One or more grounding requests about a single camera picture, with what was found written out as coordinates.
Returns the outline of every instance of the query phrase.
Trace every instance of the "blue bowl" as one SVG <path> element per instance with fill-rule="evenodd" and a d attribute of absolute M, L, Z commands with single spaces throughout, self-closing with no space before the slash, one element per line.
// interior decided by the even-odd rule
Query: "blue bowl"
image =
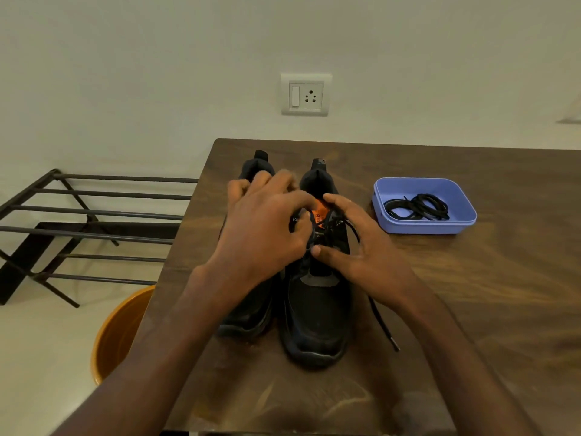
<path fill-rule="evenodd" d="M 474 225 L 476 211 L 456 182 L 449 179 L 428 177 L 382 177 L 373 186 L 373 208 L 379 226 L 393 234 L 458 234 L 465 227 Z M 389 199 L 411 199 L 417 194 L 433 194 L 448 205 L 449 220 L 398 220 L 390 217 L 383 207 Z M 408 216 L 405 208 L 393 210 L 400 216 Z"/>

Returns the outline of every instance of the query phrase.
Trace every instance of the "orange shoe tongue label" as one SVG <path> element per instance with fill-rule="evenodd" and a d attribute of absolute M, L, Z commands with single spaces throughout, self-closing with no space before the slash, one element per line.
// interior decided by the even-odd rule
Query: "orange shoe tongue label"
<path fill-rule="evenodd" d="M 321 200 L 317 200 L 317 208 L 313 210 L 313 215 L 315 216 L 315 223 L 322 222 L 327 216 L 328 212 L 329 208 L 327 208 L 327 206 Z"/>

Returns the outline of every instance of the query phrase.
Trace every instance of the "black sneaker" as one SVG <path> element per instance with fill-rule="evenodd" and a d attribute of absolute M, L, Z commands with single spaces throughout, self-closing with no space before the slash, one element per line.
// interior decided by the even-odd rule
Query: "black sneaker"
<path fill-rule="evenodd" d="M 254 159 L 247 160 L 242 166 L 239 179 L 252 179 L 259 171 L 268 171 L 274 175 L 274 168 L 268 163 L 268 154 L 257 150 Z M 278 284 L 276 275 L 260 283 L 251 290 L 240 304 L 222 321 L 217 335 L 220 337 L 238 337 L 251 339 L 260 335 L 272 318 L 272 287 Z"/>
<path fill-rule="evenodd" d="M 312 245 L 326 245 L 349 254 L 343 212 L 323 204 L 323 194 L 337 194 L 325 161 L 315 159 L 300 181 L 300 188 L 321 205 L 311 212 L 313 236 L 307 252 L 287 266 L 282 291 L 279 330 L 282 344 L 292 359 L 303 366 L 327 367 L 347 349 L 352 326 L 352 290 L 337 271 L 319 262 L 309 251 Z M 291 221 L 291 230 L 297 216 Z"/>

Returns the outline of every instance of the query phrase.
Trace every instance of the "forearm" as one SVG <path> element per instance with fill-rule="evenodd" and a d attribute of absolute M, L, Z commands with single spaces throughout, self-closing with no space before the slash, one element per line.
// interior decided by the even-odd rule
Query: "forearm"
<path fill-rule="evenodd" d="M 398 314 L 418 339 L 461 435 L 540 435 L 428 288 Z"/>
<path fill-rule="evenodd" d="M 54 432 L 69 435 L 157 435 L 199 355 L 229 307 L 214 296 L 219 285 L 197 268 L 162 323 Z"/>

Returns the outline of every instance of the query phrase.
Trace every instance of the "shoe sole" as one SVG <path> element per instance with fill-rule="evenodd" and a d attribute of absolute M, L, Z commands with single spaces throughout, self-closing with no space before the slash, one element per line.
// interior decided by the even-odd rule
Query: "shoe sole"
<path fill-rule="evenodd" d="M 300 350 L 292 340 L 291 333 L 288 330 L 286 308 L 283 306 L 282 310 L 283 324 L 279 324 L 278 330 L 280 332 L 282 347 L 285 349 L 291 359 L 306 368 L 325 368 L 332 366 L 341 358 L 343 358 L 343 355 L 347 351 L 347 342 L 344 342 L 341 346 L 341 350 L 334 355 Z"/>
<path fill-rule="evenodd" d="M 241 326 L 236 326 L 232 324 L 220 324 L 216 335 L 222 338 L 243 338 L 243 339 L 253 339 L 261 335 L 272 320 L 272 305 L 274 297 L 270 297 L 268 301 L 268 308 L 260 322 L 254 326 L 252 329 L 244 329 Z"/>

